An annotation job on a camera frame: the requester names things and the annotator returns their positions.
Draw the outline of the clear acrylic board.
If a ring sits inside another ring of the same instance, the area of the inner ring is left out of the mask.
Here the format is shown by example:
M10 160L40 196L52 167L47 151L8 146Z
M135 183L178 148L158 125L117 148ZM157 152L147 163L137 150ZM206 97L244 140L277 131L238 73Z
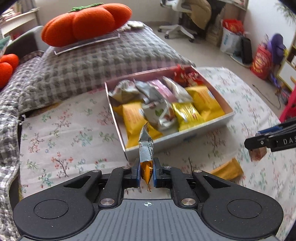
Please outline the clear acrylic board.
M54 53L55 55L60 55L78 48L82 48L85 46L90 46L90 45L94 45L97 43L101 43L101 42L106 42L106 41L110 41L110 40L115 40L115 39L119 39L120 38L120 33L118 32L112 32L103 36L99 36L93 39L89 39L89 40L82 40L79 42L76 42L74 44L70 44L64 47L55 47L54 48Z

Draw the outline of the floral tablecloth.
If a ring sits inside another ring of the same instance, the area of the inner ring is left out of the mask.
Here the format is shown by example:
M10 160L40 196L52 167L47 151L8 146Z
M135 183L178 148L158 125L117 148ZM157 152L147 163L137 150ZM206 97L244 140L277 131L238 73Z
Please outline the floral tablecloth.
M243 175L237 183L276 199L283 208L277 237L287 238L295 223L295 150L267 151L250 158L244 141L279 123L265 102L226 68L199 68L234 111L226 126L156 153L164 166L184 173L211 172L236 159ZM128 161L121 147L104 90L73 97L56 108L27 118L22 125L20 183L23 197L85 172L110 173Z

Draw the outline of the clear white candy packet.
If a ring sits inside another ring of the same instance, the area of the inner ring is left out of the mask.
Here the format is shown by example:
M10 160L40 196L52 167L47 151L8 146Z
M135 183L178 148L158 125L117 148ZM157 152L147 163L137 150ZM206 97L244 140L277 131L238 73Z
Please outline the clear white candy packet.
M193 102L192 97L184 89L184 87L177 84L171 78L168 78L168 77L165 77L165 76L163 76L162 78L163 78L164 85L172 92L172 94L177 99L174 102L178 102L178 103Z

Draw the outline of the green patterned pillow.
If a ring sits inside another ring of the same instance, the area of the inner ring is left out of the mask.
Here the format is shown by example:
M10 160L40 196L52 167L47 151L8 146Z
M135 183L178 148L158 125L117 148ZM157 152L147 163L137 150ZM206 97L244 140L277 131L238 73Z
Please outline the green patterned pillow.
M10 36L7 36L7 37L5 37L3 39L0 39L0 58L4 55L10 41L11 41Z

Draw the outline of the clear brown biscuit pack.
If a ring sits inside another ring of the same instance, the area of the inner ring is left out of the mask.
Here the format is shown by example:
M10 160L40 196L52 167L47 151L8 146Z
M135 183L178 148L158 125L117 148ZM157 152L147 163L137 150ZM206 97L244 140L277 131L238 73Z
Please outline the clear brown biscuit pack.
M260 161L267 153L267 148L266 147L261 147L253 150L249 150L249 155L251 161Z

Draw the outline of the white plastic bag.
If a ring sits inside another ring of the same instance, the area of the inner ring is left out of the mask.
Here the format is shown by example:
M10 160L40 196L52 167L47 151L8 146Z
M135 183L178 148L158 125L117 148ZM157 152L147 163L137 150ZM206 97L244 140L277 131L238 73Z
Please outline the white plastic bag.
M243 23L236 19L225 19L221 22L223 35L220 50L228 55L241 51L241 37L244 35Z

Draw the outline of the red candy packet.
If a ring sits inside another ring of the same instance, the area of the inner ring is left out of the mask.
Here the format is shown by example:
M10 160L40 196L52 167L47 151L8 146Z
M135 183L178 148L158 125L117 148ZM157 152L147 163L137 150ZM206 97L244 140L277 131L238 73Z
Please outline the red candy packet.
M174 72L174 81L182 87L193 87L204 85L204 82L197 72L187 73L183 65L177 65Z

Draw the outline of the white nut snack packet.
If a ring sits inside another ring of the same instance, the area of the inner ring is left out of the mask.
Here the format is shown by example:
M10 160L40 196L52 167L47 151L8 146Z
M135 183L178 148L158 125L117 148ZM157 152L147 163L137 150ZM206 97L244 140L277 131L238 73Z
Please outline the white nut snack packet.
M165 99L142 104L146 120L158 131L166 131L177 124L172 105Z
M108 95L120 104L140 101L140 92L135 83L127 79L121 80Z

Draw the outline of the grey checkered blanket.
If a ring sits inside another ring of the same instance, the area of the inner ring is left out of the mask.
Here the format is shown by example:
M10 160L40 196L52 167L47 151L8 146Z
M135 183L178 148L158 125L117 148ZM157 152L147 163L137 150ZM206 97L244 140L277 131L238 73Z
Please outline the grey checkered blanket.
M24 37L9 45L9 50L17 54L25 50L25 54L1 91L1 240L17 240L19 236L9 190L19 169L18 125L22 114L96 89L114 77L191 63L148 26L61 55L56 55L53 47L46 51L28 47Z

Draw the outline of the white bookshelf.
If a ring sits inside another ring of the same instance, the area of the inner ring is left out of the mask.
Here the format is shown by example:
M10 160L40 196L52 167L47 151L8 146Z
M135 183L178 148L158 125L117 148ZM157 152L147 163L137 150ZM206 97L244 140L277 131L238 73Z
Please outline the white bookshelf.
M21 27L22 25L34 21L37 25L40 25L40 19L39 19L39 9L40 8L34 8L30 11L14 16L12 18L9 18L5 21L1 22L1 39L5 38L6 35L8 35L11 31L17 29L18 27Z

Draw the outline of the long gold foil snack bar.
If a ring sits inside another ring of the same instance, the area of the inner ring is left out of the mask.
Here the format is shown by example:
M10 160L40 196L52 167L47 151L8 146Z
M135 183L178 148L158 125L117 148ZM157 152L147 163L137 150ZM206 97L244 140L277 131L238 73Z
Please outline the long gold foil snack bar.
M230 161L214 169L210 173L219 178L232 181L243 175L243 169L239 162L235 158L232 158Z

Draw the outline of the white pink cardboard box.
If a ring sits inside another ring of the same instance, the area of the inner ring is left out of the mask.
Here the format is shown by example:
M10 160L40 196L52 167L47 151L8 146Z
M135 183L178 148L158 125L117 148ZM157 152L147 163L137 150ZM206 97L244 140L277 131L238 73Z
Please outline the white pink cardboard box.
M148 81L148 80L154 80L159 77L165 76L172 78L174 76L174 72L177 70L176 66L172 67L166 67L166 68L160 68L160 69L154 69L154 70L148 70L148 71L142 71L138 73L133 73L121 77L116 77L111 80L108 80L104 83L104 87L106 90L107 100L110 107L110 111L113 117L115 129L117 132L117 135L119 137L119 141L121 144L121 147L125 153L125 156L128 161L133 161L136 158L139 157L139 151L138 147L127 147L127 132L124 125L123 118L118 116L113 111L113 106L116 105L116 101L112 100L111 97L109 97L109 92L114 90L116 85L121 81L125 79L129 80L140 80L140 81ZM217 128L220 128L224 125L226 125L234 116L234 110L229 105L229 103L223 98L223 96L215 89L215 87L204 78L204 76L201 76L202 80L204 81L205 85L208 87L209 91L213 94L215 99L218 101L220 106L222 107L224 111L224 115L222 117L216 118L214 120L208 121L206 123L203 123L199 126L195 126L193 128L187 129L182 132L177 133L170 133L167 134L161 138L158 138L154 141L154 151L156 153L163 151L167 148L177 146L184 141L187 141L193 137L199 137L203 136L205 133L209 131L213 131Z

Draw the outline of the orange-yellow snack pack right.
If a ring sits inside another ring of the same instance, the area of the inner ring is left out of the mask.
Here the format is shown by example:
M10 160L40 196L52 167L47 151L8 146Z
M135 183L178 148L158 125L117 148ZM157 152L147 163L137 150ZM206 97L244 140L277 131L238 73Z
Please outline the orange-yellow snack pack right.
M222 107L205 85L187 87L185 90L192 97L193 105L204 121L211 121L225 115Z

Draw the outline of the small orange pumpkin cushion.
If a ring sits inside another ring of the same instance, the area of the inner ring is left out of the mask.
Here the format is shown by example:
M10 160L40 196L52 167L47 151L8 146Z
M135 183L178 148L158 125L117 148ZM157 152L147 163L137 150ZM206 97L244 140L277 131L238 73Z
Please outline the small orange pumpkin cushion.
M7 54L1 57L0 62L0 89L3 89L9 82L15 69L19 65L19 58L16 54Z

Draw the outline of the orange silver snack packet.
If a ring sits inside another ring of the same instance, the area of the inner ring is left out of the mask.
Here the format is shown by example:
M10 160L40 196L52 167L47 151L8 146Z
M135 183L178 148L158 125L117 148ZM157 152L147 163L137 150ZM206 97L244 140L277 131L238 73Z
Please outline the orange silver snack packet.
M140 174L141 178L147 185L147 190L151 192L152 188L149 184L153 173L153 159L154 159L154 142L149 135L149 123L145 123L140 132L138 140Z

